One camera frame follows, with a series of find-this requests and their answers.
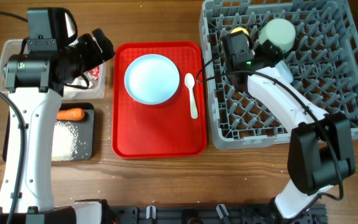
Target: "white spoon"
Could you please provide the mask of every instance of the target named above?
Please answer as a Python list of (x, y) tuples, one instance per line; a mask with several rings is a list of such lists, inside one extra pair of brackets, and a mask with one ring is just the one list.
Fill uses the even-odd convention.
[(193, 87), (195, 81), (192, 74), (187, 73), (185, 76), (185, 85), (189, 88), (189, 95), (190, 95), (190, 114), (191, 118), (196, 119), (198, 117), (196, 100), (194, 99)]

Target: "carrot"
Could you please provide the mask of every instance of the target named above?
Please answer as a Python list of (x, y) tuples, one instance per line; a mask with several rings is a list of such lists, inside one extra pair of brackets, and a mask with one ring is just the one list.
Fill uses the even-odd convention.
[(79, 121), (82, 120), (85, 116), (85, 112), (81, 108), (73, 108), (70, 110), (63, 110), (57, 113), (58, 120), (65, 121)]

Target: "light blue plate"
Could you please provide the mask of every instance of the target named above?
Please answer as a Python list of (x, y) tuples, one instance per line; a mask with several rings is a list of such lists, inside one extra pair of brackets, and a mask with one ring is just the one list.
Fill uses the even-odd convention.
[(179, 86), (179, 71), (168, 58), (148, 54), (135, 59), (125, 72), (125, 88), (139, 103), (156, 105), (167, 101)]

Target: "wooden surface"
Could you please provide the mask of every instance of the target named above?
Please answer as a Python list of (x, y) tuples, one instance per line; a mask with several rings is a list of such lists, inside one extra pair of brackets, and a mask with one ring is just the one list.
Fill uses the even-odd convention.
[[(27, 2), (11, 4), (0, 0), (0, 11), (25, 17), (27, 7), (66, 7), (73, 13), (80, 34), (100, 27), (115, 48), (125, 42), (161, 40), (192, 40), (200, 44), (201, 1)], [(358, 1), (351, 1), (351, 7), (358, 30)], [(26, 36), (26, 23), (0, 16), (0, 56), (6, 40)], [(137, 206), (266, 203), (283, 190), (289, 180), (287, 144), (219, 151), (209, 135), (208, 147), (197, 157), (132, 161), (118, 158), (110, 143), (113, 64), (111, 60), (106, 98), (90, 101), (97, 115), (94, 157), (87, 162), (52, 163), (55, 205), (86, 198), (106, 198), (110, 205)], [(5, 169), (1, 152), (7, 112), (7, 105), (0, 100), (0, 187)], [(358, 223), (358, 141), (354, 141), (354, 149), (357, 169), (344, 181), (344, 200), (320, 201), (327, 204), (330, 223)], [(337, 188), (331, 193), (337, 194)]]

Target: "red tray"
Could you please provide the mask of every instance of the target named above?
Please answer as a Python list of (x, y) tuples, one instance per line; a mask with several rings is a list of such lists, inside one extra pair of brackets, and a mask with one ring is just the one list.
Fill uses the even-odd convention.
[[(178, 68), (177, 92), (160, 105), (134, 101), (124, 86), (131, 62), (142, 55), (159, 54)], [(201, 69), (201, 50), (193, 42), (150, 42), (121, 45), (114, 60), (114, 98), (112, 115), (113, 151), (121, 158), (196, 156), (207, 145), (204, 110), (204, 85), (196, 81), (194, 95), (198, 118), (190, 116), (190, 99), (185, 75)]]

